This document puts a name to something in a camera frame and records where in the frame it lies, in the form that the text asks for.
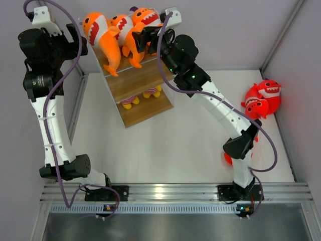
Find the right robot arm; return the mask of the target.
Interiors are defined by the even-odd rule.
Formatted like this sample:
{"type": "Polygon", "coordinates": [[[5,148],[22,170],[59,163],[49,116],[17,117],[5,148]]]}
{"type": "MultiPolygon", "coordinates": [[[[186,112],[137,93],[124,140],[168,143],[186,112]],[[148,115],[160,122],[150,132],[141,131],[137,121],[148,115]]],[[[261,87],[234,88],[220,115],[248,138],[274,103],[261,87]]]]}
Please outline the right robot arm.
{"type": "Polygon", "coordinates": [[[137,51],[157,53],[159,67],[165,65],[175,76],[178,92],[202,105],[227,131],[229,139],[223,145],[223,150],[232,160],[233,182],[220,188],[220,200],[239,201],[250,198],[255,178],[249,167],[261,122],[252,122],[238,113],[219,93],[210,76],[195,63],[199,50],[190,36],[176,36],[173,29],[160,36],[160,30],[161,27],[145,27],[140,33],[133,32],[137,51]]]}

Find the large orange shark plush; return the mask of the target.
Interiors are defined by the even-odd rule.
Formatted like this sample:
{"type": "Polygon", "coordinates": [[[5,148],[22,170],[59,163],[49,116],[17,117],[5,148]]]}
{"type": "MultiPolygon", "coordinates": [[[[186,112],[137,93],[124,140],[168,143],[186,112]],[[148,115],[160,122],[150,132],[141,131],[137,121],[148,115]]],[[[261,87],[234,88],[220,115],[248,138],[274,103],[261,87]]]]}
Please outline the large orange shark plush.
{"type": "Polygon", "coordinates": [[[141,33],[145,27],[144,23],[134,25],[132,19],[128,15],[120,14],[114,16],[110,23],[112,26],[117,27],[120,33],[116,36],[119,47],[124,57],[129,58],[130,64],[135,68],[141,68],[140,62],[144,58],[144,51],[139,53],[135,39],[132,35],[133,32],[141,33]]]}

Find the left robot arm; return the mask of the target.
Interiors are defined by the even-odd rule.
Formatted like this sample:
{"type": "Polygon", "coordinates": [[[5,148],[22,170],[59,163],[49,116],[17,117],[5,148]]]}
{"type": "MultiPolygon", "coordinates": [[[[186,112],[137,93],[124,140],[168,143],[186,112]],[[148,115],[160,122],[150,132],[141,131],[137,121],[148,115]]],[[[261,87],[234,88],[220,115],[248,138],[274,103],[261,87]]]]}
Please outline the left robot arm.
{"type": "Polygon", "coordinates": [[[72,42],[64,33],[56,34],[45,27],[28,29],[18,36],[26,57],[23,87],[37,115],[45,149],[45,164],[39,173],[42,178],[59,182],[79,179],[86,201],[106,201],[114,196],[110,179],[91,168],[88,155],[75,154],[67,132],[63,90],[66,76],[61,66],[66,60],[87,55],[88,49],[75,26],[66,27],[72,42]]]}

